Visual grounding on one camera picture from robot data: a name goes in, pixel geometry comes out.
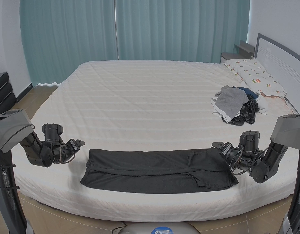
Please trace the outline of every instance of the tiled floor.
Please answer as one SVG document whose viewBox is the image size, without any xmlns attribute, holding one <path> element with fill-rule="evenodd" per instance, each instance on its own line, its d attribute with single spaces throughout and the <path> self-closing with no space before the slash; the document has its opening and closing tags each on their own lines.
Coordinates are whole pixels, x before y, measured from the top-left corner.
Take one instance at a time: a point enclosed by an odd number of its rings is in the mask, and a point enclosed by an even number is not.
<svg viewBox="0 0 300 234">
<path fill-rule="evenodd" d="M 33 88 L 14 108 L 24 108 L 30 117 L 56 89 L 56 86 Z M 26 217 L 35 234 L 111 234 L 111 230 L 124 226 L 122 222 L 92 219 L 54 210 L 19 193 Z M 264 234 L 278 232 L 284 214 L 288 211 L 292 196 L 238 216 L 190 222 L 201 234 Z M 0 234 L 8 230 L 0 214 Z"/>
</svg>

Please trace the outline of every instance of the gray cloth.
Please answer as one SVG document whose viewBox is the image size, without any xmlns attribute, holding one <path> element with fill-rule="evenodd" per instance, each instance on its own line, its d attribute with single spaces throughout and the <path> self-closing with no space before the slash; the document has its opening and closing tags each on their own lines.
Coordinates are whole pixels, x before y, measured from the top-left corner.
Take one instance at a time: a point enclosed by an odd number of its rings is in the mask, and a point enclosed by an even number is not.
<svg viewBox="0 0 300 234">
<path fill-rule="evenodd" d="M 229 86 L 222 87 L 216 95 L 218 98 L 215 105 L 228 116 L 226 117 L 228 120 L 226 120 L 226 122 L 231 121 L 240 111 L 242 105 L 249 101 L 244 90 L 231 88 Z"/>
</svg>

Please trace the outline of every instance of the white bed sheet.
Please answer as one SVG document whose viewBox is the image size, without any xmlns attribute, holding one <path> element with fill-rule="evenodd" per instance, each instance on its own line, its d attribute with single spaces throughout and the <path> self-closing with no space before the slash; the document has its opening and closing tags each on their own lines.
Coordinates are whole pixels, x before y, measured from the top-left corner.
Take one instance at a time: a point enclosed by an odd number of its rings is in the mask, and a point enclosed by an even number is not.
<svg viewBox="0 0 300 234">
<path fill-rule="evenodd" d="M 241 132 L 261 133 L 270 143 L 277 117 L 291 113 L 281 98 L 268 98 L 268 115 L 253 125 L 226 124 L 212 114 L 210 98 L 240 81 L 223 64 L 179 61 L 87 62 L 65 80 L 32 119 L 41 127 L 58 123 L 63 141 L 81 139 L 75 160 L 49 168 L 29 163 L 20 145 L 12 150 L 21 191 L 42 203 L 77 215 L 117 221 L 199 221 L 245 213 L 293 193 L 298 151 L 289 148 L 278 173 L 263 184 L 243 174 L 227 190 L 187 194 L 138 194 L 97 190 L 80 184 L 89 149 L 158 151 L 239 143 Z"/>
</svg>

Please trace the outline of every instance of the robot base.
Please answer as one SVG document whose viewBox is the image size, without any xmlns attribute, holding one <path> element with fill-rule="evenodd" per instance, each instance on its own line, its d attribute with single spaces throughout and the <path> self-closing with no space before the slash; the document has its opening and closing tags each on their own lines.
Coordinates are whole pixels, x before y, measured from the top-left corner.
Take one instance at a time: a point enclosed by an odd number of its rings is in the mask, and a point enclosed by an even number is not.
<svg viewBox="0 0 300 234">
<path fill-rule="evenodd" d="M 200 234 L 191 224 L 184 222 L 147 222 L 125 226 L 118 234 Z"/>
</svg>

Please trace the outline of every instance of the teal curtain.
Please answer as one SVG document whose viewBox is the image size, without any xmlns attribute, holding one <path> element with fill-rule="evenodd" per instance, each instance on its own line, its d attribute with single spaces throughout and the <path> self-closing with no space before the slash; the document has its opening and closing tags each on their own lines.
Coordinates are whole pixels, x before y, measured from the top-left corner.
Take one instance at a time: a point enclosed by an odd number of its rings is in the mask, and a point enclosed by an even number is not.
<svg viewBox="0 0 300 234">
<path fill-rule="evenodd" d="M 117 60 L 114 0 L 20 0 L 32 84 L 60 83 L 80 64 Z"/>
<path fill-rule="evenodd" d="M 220 62 L 246 41 L 249 0 L 115 0 L 120 60 Z"/>
</svg>

